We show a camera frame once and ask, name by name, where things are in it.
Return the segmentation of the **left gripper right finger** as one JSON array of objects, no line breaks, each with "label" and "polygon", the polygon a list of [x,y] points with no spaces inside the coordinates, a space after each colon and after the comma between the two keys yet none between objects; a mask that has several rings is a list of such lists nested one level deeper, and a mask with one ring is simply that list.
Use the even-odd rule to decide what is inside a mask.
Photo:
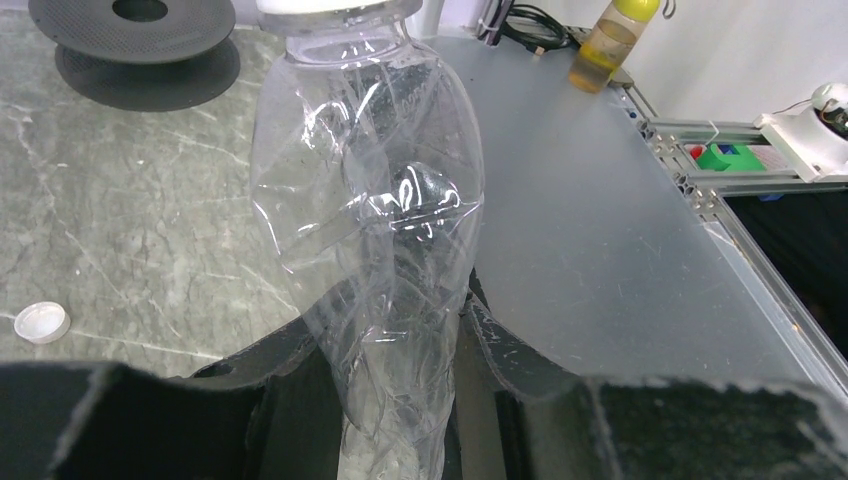
[{"label": "left gripper right finger", "polygon": [[457,346],[461,479],[843,479],[847,411],[810,384],[571,373],[469,280]]}]

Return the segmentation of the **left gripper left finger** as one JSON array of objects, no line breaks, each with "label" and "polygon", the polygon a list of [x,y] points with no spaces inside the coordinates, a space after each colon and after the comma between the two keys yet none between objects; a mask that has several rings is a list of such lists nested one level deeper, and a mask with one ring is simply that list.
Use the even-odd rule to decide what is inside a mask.
[{"label": "left gripper left finger", "polygon": [[333,479],[341,406],[295,320],[194,375],[117,362],[1,367],[5,479]]}]

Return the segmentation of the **plain white bottle cap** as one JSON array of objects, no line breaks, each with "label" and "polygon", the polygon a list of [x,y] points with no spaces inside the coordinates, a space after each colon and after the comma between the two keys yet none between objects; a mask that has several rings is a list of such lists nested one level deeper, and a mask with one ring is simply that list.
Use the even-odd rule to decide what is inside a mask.
[{"label": "plain white bottle cap", "polygon": [[56,302],[43,301],[27,306],[14,319],[14,332],[22,339],[39,345],[54,342],[70,329],[71,319]]}]

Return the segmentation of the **clear crushed plastic bottle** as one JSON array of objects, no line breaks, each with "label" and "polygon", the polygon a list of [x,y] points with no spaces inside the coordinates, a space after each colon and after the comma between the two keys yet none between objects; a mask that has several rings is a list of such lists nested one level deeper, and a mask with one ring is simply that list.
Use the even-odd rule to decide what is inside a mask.
[{"label": "clear crushed plastic bottle", "polygon": [[438,479],[484,204],[478,122],[412,38],[417,1],[261,1],[284,54],[258,97],[250,196],[345,421],[342,479]]}]

